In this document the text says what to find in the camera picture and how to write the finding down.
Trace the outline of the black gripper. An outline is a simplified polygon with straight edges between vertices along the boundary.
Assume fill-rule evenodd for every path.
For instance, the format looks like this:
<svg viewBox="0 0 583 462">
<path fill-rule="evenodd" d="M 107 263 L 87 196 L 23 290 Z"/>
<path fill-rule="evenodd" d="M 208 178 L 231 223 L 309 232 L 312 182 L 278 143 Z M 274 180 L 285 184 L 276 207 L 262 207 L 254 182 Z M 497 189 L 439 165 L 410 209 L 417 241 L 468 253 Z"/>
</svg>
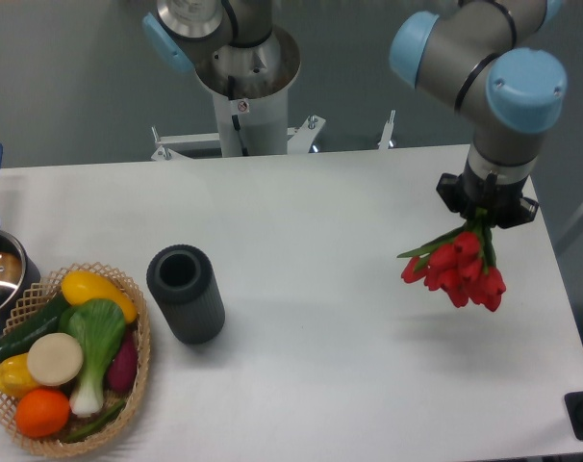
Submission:
<svg viewBox="0 0 583 462">
<path fill-rule="evenodd" d="M 512 228 L 532 222 L 539 211 L 539 203 L 524 196 L 525 180 L 513 184 L 499 184 L 495 173 L 485 179 L 473 171 L 456 176 L 443 173 L 437 193 L 447 209 L 461 218 L 471 220 L 480 211 L 491 227 Z"/>
</svg>

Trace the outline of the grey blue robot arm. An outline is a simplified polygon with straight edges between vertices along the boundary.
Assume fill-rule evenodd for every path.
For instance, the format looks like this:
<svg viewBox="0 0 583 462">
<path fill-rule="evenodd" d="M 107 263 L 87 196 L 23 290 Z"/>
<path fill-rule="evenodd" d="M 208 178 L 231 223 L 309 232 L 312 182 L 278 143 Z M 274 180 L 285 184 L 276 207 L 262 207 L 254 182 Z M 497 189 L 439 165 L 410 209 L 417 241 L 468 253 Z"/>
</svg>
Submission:
<svg viewBox="0 0 583 462">
<path fill-rule="evenodd" d="M 506 229 L 534 220 L 522 190 L 568 89 L 563 65 L 523 42 L 560 12 L 559 1 L 462 1 L 447 18 L 411 15 L 393 38 L 390 67 L 474 126 L 464 171 L 443 174 L 447 208 Z"/>
</svg>

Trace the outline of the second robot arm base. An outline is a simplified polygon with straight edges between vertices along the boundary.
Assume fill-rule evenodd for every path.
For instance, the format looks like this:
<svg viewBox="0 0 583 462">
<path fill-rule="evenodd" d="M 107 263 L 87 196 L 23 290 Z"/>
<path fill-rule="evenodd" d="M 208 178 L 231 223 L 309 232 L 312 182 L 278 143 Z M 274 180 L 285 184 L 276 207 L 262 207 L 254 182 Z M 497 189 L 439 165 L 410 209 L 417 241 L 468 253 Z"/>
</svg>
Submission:
<svg viewBox="0 0 583 462">
<path fill-rule="evenodd" d="M 270 1 L 159 1 L 142 20 L 158 56 L 210 93 L 225 157 L 288 151 L 288 93 L 300 70 Z"/>
</svg>

